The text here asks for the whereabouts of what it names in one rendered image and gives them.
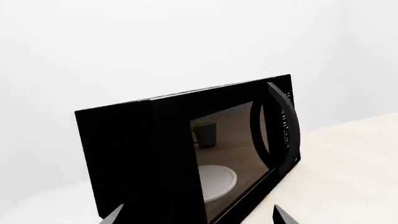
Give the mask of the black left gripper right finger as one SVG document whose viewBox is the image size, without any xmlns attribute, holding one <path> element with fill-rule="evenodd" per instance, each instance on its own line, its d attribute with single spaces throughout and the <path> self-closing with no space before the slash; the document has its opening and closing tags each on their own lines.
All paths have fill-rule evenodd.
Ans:
<svg viewBox="0 0 398 224">
<path fill-rule="evenodd" d="M 292 218 L 285 210 L 280 206 L 274 205 L 272 212 L 273 224 L 299 224 L 294 218 Z"/>
</svg>

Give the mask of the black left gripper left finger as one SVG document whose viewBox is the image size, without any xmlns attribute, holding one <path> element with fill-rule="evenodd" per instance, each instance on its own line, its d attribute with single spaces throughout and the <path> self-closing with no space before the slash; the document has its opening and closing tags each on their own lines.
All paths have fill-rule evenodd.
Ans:
<svg viewBox="0 0 398 224">
<path fill-rule="evenodd" d="M 100 221 L 98 224 L 113 224 L 115 220 L 117 219 L 120 211 L 123 208 L 123 204 L 118 206 L 115 210 L 113 210 L 106 218 L 104 218 L 102 221 Z"/>
</svg>

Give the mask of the black microwave oven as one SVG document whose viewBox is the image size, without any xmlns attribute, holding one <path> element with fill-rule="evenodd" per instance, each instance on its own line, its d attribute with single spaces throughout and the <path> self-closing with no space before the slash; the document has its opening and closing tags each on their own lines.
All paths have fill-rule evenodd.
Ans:
<svg viewBox="0 0 398 224">
<path fill-rule="evenodd" d="M 292 77 L 289 74 L 249 82 L 261 80 L 288 81 L 292 87 Z M 123 204 L 113 224 L 156 224 L 154 171 L 146 152 L 149 102 L 193 91 L 75 112 L 91 188 L 101 218 L 106 218 Z"/>
</svg>

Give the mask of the black glass microwave door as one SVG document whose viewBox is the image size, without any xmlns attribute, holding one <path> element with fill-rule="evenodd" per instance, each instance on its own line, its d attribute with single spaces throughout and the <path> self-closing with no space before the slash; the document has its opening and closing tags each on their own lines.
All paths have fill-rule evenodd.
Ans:
<svg viewBox="0 0 398 224">
<path fill-rule="evenodd" d="M 146 152 L 154 171 L 156 224 L 240 224 L 287 175 L 269 169 L 252 142 L 250 109 L 267 82 L 292 101 L 291 83 L 277 80 L 150 100 Z M 191 121 L 216 122 L 215 147 L 195 143 Z M 232 191 L 210 203 L 204 202 L 198 171 L 207 165 L 229 167 L 238 177 Z"/>
</svg>

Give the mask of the white round plate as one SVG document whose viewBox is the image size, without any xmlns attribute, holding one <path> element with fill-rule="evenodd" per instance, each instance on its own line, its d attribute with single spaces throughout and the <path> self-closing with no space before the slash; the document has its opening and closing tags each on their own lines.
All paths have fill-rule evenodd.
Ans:
<svg viewBox="0 0 398 224">
<path fill-rule="evenodd" d="M 224 197 L 235 187 L 238 177 L 226 166 L 199 166 L 201 189 L 205 203 Z"/>
</svg>

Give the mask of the dark grey mug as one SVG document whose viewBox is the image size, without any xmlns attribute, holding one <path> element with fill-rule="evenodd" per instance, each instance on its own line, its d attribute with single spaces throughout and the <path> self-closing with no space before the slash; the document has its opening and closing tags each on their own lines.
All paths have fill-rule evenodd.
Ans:
<svg viewBox="0 0 398 224">
<path fill-rule="evenodd" d="M 201 149 L 215 147 L 217 143 L 217 124 L 215 121 L 191 121 L 195 143 Z"/>
</svg>

